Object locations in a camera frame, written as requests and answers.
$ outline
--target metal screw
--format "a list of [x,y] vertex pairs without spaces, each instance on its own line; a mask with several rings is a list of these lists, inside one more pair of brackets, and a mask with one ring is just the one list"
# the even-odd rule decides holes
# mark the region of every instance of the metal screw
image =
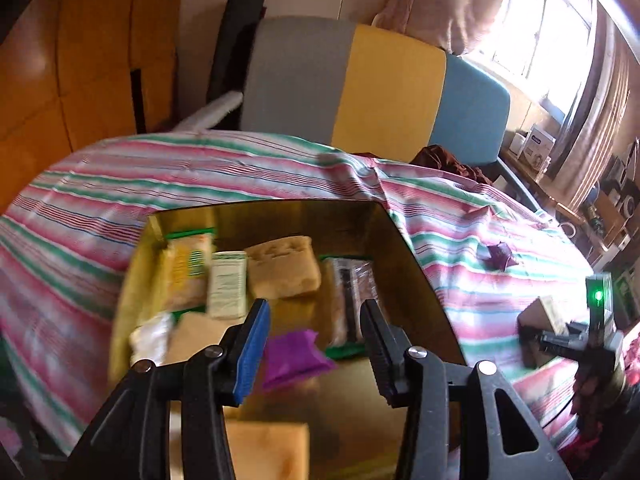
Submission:
[[485,375],[493,375],[498,371],[495,363],[491,361],[480,361],[478,363],[478,370],[480,370]]
[[414,359],[424,359],[427,357],[427,351],[421,346],[411,346],[407,352],[409,353],[409,356]]
[[204,349],[204,355],[206,355],[209,359],[222,357],[223,353],[225,353],[225,349],[223,349],[222,346],[219,346],[219,345],[207,346]]
[[136,361],[133,365],[133,369],[139,374],[146,374],[153,367],[154,362],[150,359],[141,359],[140,361]]

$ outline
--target white box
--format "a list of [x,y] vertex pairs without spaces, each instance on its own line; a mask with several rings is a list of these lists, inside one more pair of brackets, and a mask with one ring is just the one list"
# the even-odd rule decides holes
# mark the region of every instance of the white box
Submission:
[[545,130],[533,126],[524,142],[522,153],[529,165],[534,170],[539,170],[555,143],[556,140]]

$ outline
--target yellow chair panel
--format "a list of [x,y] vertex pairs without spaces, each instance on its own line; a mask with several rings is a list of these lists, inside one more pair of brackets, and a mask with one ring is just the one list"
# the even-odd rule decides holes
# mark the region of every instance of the yellow chair panel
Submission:
[[411,161],[429,141],[445,70],[442,50],[401,34],[358,25],[332,146]]

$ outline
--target pink curtain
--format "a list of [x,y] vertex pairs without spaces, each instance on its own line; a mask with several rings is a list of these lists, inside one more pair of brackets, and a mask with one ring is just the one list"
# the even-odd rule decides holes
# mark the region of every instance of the pink curtain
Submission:
[[487,35],[502,0],[389,0],[373,25],[461,56]]
[[606,27],[602,72],[591,110],[554,179],[554,185],[563,190],[569,200],[566,205],[572,210],[578,209],[607,166],[629,93],[628,47],[608,15]]

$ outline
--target bread slice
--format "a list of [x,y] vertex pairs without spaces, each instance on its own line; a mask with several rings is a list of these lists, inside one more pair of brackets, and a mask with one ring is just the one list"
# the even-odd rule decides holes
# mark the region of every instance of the bread slice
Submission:
[[290,298],[320,287],[320,269],[308,236],[290,236],[245,250],[254,298]]

